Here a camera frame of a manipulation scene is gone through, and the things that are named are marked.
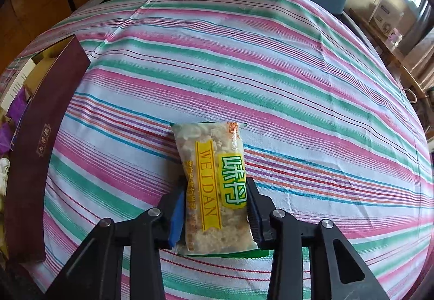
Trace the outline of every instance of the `yellow label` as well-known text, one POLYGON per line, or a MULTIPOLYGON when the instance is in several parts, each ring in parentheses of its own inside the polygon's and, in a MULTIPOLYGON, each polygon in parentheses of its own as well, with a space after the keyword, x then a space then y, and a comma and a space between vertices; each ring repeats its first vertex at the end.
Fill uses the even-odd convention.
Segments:
POLYGON ((196 142, 196 162, 202 229, 221 229, 212 140, 196 142))
POLYGON ((246 169, 240 153, 218 155, 218 180, 223 206, 231 209, 246 206, 246 169))

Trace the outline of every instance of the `metal screw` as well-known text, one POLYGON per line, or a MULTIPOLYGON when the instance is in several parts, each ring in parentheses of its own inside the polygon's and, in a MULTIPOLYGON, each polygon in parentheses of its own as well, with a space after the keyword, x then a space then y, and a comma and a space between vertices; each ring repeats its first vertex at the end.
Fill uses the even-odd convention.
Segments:
POLYGON ((283 218, 285 217, 285 211, 283 209, 275 209, 273 211, 273 216, 276 218, 283 218))
POLYGON ((149 214, 151 217, 157 217, 157 216, 159 216, 159 215, 161 214, 161 211, 160 211, 158 208, 151 208, 151 209, 148 211, 148 214, 149 214))
POLYGON ((323 219, 321 221, 321 224, 323 225, 324 228, 330 229, 333 228, 334 224, 330 219, 323 219))
POLYGON ((109 226, 110 224, 111 224, 110 218, 101 219, 98 223, 98 225, 101 226, 102 228, 105 228, 106 226, 109 226))

